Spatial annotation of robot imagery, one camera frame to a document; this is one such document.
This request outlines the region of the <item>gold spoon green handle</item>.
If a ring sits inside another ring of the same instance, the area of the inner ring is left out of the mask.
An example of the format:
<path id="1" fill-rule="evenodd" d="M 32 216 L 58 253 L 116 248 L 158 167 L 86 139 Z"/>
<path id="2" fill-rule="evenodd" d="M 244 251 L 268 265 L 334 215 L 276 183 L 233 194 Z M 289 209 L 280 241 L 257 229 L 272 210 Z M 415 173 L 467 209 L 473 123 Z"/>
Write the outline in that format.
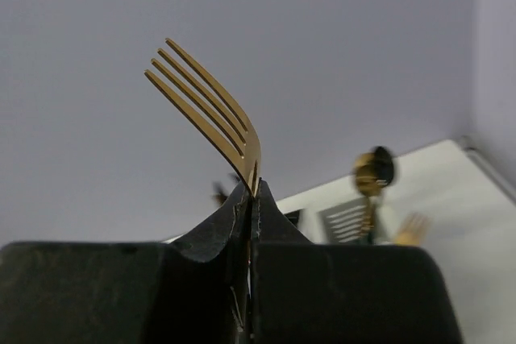
<path id="1" fill-rule="evenodd" d="M 360 155 L 353 167 L 354 185 L 364 197 L 365 211 L 360 228 L 360 237 L 372 243 L 376 228 L 377 200 L 381 196 L 382 187 L 372 165 L 372 152 Z"/>

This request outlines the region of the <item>black spoon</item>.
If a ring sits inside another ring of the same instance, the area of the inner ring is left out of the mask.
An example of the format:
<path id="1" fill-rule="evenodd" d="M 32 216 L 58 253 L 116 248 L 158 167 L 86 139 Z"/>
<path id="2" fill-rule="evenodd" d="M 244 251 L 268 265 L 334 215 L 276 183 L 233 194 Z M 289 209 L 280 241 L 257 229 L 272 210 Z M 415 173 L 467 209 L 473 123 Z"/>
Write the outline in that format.
<path id="1" fill-rule="evenodd" d="M 372 151 L 372 165 L 377 179 L 385 186 L 396 178 L 396 164 L 392 152 L 387 147 L 378 146 Z"/>

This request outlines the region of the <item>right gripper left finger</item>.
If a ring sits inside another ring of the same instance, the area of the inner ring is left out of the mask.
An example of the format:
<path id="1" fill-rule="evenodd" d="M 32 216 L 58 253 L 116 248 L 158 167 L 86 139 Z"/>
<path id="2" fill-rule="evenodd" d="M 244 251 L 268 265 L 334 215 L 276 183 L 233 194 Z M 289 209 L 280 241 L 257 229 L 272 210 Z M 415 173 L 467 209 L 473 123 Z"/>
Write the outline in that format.
<path id="1" fill-rule="evenodd" d="M 239 343 L 251 198 L 173 242 L 13 242 L 1 250 L 4 343 Z"/>

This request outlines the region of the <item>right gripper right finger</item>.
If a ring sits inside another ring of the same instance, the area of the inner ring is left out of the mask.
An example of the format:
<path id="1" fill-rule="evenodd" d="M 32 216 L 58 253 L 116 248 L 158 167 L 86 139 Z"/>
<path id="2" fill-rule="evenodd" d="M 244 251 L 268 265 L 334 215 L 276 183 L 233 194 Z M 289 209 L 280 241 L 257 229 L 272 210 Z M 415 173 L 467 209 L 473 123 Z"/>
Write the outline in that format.
<path id="1" fill-rule="evenodd" d="M 418 247 L 316 244 L 265 181 L 252 207 L 257 343 L 461 343 L 439 266 Z"/>

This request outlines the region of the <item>gold fork green handle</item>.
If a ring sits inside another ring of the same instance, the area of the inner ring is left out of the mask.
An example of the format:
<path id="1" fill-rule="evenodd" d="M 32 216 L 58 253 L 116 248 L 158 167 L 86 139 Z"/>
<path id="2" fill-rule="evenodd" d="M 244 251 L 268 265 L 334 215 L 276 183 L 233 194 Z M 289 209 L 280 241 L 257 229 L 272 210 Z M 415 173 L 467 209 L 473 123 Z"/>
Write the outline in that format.
<path id="1" fill-rule="evenodd" d="M 261 146 L 251 119 L 229 92 L 172 39 L 151 58 L 146 78 L 191 122 L 232 166 L 249 194 L 260 184 Z"/>

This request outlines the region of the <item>white fork green handle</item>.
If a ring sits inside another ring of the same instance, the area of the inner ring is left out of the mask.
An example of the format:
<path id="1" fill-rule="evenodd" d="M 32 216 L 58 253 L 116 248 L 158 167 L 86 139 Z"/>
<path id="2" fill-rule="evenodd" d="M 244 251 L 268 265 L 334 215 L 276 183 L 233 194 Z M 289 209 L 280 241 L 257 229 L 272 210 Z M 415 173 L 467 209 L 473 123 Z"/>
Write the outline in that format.
<path id="1" fill-rule="evenodd" d="M 419 246 L 430 226 L 428 217 L 420 213 L 412 213 L 403 222 L 393 238 L 393 243 L 400 246 Z"/>

